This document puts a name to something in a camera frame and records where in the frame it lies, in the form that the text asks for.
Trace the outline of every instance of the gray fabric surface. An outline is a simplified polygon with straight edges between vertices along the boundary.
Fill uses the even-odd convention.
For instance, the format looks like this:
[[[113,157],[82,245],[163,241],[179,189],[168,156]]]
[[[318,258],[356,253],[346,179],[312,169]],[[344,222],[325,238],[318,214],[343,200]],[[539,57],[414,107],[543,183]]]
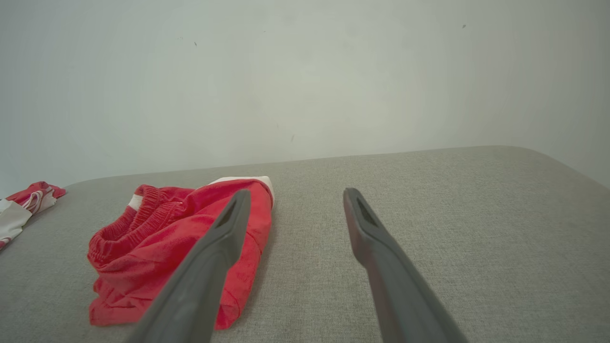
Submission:
[[[0,253],[0,341],[120,342],[91,327],[95,231],[140,184],[268,175],[273,227],[242,317],[214,342],[379,342],[342,207],[357,187],[472,342],[610,341],[610,190],[487,146],[97,179],[68,186]]]

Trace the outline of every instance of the white wall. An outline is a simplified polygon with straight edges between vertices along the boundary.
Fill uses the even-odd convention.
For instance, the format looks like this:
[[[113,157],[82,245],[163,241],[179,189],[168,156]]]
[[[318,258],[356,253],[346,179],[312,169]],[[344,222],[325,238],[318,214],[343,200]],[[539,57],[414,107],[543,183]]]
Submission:
[[[607,0],[0,1],[0,196],[491,144],[610,186]]]

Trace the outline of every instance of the white cloth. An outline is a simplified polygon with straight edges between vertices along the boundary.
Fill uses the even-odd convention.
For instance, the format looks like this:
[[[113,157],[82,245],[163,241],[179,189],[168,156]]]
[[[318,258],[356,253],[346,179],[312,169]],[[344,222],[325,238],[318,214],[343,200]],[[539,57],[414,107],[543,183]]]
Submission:
[[[23,231],[32,213],[14,201],[0,200],[0,250]]]

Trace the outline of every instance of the white trim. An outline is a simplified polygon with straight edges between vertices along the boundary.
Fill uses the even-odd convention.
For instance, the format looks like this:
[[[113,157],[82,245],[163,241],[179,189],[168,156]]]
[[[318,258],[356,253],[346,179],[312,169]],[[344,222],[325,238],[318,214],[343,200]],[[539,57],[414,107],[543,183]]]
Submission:
[[[273,193],[273,186],[271,185],[271,179],[269,178],[269,176],[227,176],[224,178],[220,178],[216,181],[212,181],[212,182],[208,183],[208,185],[219,183],[219,182],[224,182],[224,181],[252,180],[252,179],[258,180],[258,181],[264,183],[265,185],[267,185],[267,187],[269,187],[269,191],[271,192],[271,201],[273,203],[275,203],[275,194]]]
[[[136,211],[139,210],[140,206],[142,205],[142,198],[143,196],[134,194],[134,196],[131,197],[131,200],[129,200],[129,204],[127,204],[127,206],[135,209]]]

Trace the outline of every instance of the red cloth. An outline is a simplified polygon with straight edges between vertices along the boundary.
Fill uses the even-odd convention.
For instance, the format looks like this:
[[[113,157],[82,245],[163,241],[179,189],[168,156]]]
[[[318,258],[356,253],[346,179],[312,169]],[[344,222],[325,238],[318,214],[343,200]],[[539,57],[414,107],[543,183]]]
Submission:
[[[140,186],[123,215],[89,243],[87,257],[99,273],[93,284],[99,297],[89,306],[91,324],[137,322],[240,189],[250,191],[250,217],[242,255],[227,273],[215,325],[217,330],[229,328],[246,305],[271,228],[271,192],[253,179],[195,190]]]
[[[66,190],[54,185],[49,185],[44,181],[33,183],[25,190],[17,192],[6,200],[12,200],[22,207],[36,214],[40,211],[53,206],[55,200],[64,196]]]

